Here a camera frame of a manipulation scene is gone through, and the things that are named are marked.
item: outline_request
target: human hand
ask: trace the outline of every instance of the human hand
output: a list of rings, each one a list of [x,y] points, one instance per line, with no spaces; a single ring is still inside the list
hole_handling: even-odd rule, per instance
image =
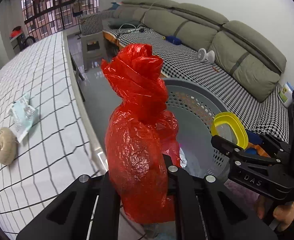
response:
[[[259,196],[255,202],[254,209],[257,216],[263,219],[265,216],[265,202],[264,196]],[[280,224],[277,227],[279,232],[286,230],[294,220],[294,202],[289,205],[279,205],[274,209],[273,216]]]

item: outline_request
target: sofa backrest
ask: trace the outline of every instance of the sofa backrest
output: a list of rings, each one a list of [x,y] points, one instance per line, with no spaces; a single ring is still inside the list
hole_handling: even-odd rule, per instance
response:
[[[239,21],[230,21],[223,25],[229,37],[243,47],[252,47],[256,57],[264,58],[264,64],[272,71],[281,74],[286,67],[286,57],[259,32]]]
[[[215,62],[258,101],[273,91],[286,57],[263,35],[200,5],[172,0],[124,0],[114,17],[134,19],[196,51],[213,50]]]

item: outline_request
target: red bag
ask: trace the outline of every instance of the red bag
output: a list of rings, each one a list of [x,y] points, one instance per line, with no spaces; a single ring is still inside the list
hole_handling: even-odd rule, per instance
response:
[[[109,175],[125,213],[140,224],[175,219],[162,153],[180,167],[178,122],[166,110],[168,92],[159,78],[162,63],[147,44],[130,44],[111,63],[102,62],[105,77],[123,99],[105,137]]]

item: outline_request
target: white grid tablecloth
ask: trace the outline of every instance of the white grid tablecloth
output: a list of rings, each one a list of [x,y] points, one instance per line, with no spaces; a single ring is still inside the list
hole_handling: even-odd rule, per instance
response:
[[[81,174],[93,175],[90,143],[71,86],[63,33],[28,47],[0,70],[0,128],[7,107],[30,91],[39,120],[8,166],[0,164],[0,227],[10,239]]]

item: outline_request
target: round beige object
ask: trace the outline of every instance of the round beige object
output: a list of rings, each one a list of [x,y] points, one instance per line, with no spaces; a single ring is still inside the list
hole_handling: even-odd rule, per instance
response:
[[[0,129],[0,163],[9,165],[17,154],[16,136],[7,128]]]

